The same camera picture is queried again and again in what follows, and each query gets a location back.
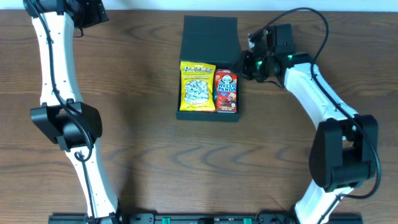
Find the red Hello Panda box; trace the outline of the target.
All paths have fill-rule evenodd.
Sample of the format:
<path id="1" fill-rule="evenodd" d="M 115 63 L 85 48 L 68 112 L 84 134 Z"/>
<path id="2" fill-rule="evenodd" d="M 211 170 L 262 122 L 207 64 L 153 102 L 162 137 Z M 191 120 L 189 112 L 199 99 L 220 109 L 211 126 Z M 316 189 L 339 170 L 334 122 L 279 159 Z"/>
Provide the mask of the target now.
<path id="1" fill-rule="evenodd" d="M 218 113 L 238 111 L 238 76 L 230 70 L 217 69 L 215 72 L 215 108 Z"/>

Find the dark green box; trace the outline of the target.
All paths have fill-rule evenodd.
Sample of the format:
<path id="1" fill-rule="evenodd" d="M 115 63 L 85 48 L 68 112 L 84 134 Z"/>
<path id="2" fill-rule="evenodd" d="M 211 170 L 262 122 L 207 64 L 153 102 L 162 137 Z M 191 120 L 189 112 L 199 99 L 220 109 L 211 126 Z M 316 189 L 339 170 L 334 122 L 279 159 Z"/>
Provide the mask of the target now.
<path id="1" fill-rule="evenodd" d="M 238 38 L 237 17 L 184 16 L 182 44 L 179 62 L 199 62 L 229 69 L 238 61 L 241 48 Z M 175 112 L 179 120 L 238 122 L 240 119 L 240 82 L 237 83 L 236 113 L 210 113 L 204 111 L 180 111 L 182 86 L 179 75 L 178 106 Z"/>

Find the yellow Hacks candy bag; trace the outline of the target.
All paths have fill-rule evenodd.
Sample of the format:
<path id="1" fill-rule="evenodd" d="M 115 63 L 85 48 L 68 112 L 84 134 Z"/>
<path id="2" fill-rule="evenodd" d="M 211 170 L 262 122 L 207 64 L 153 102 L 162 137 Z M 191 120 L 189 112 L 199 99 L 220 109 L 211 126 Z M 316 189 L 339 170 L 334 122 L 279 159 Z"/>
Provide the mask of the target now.
<path id="1" fill-rule="evenodd" d="M 213 79 L 216 66 L 208 63 L 180 62 L 180 111 L 213 112 Z"/>

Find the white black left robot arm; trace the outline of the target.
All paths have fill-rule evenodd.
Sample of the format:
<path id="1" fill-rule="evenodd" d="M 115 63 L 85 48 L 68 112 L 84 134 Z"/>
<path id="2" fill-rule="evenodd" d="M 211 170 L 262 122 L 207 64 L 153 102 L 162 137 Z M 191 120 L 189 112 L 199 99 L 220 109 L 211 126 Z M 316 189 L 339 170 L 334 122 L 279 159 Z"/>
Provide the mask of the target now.
<path id="1" fill-rule="evenodd" d="M 87 203 L 83 215 L 51 215 L 49 223 L 122 223 L 123 215 L 101 155 L 99 111 L 78 87 L 75 31 L 108 21 L 101 0 L 24 0 L 37 34 L 42 68 L 40 106 L 30 111 L 38 129 L 69 158 Z"/>

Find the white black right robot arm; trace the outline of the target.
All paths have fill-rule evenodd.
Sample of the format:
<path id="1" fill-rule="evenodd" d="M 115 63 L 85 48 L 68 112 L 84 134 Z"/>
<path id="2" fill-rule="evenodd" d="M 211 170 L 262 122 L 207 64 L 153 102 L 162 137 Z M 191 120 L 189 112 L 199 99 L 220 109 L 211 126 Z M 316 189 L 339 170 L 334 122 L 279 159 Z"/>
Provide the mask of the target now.
<path id="1" fill-rule="evenodd" d="M 310 150 L 312 181 L 294 205 L 286 223 L 328 223 L 344 198 L 365 181 L 381 177 L 377 154 L 378 125 L 371 115 L 360 115 L 333 91 L 307 53 L 242 52 L 239 75 L 265 83 L 277 77 L 309 115 L 316 134 Z"/>

